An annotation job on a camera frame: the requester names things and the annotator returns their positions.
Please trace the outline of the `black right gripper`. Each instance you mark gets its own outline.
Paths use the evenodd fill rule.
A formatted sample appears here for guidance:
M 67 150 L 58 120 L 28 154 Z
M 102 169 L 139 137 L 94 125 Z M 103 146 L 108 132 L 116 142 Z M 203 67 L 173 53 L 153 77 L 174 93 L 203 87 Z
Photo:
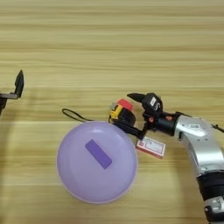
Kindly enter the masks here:
M 136 102 L 142 102 L 143 99 L 145 98 L 145 94 L 139 94 L 139 93 L 131 93 L 127 94 L 127 96 Z M 160 131 L 169 136 L 173 136 L 177 120 L 179 119 L 179 115 L 177 113 L 169 114 L 163 112 L 159 116 L 155 116 L 155 115 L 149 115 L 146 112 L 144 112 L 143 118 L 145 120 L 145 124 L 142 130 L 137 129 L 133 122 L 114 120 L 113 124 L 119 129 L 123 130 L 125 133 L 131 134 L 132 136 L 135 136 L 140 139 L 144 138 L 148 130 Z

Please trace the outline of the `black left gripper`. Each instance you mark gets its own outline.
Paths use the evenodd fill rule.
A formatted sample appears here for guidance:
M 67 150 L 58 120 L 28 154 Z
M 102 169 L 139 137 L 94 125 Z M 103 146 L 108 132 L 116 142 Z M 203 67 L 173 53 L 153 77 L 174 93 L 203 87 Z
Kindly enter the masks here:
M 24 89 L 24 73 L 22 70 L 19 71 L 16 81 L 15 81 L 15 94 L 0 94 L 0 115 L 2 114 L 2 111 L 4 110 L 6 103 L 9 99 L 16 100 L 17 98 L 20 98 L 23 89 Z

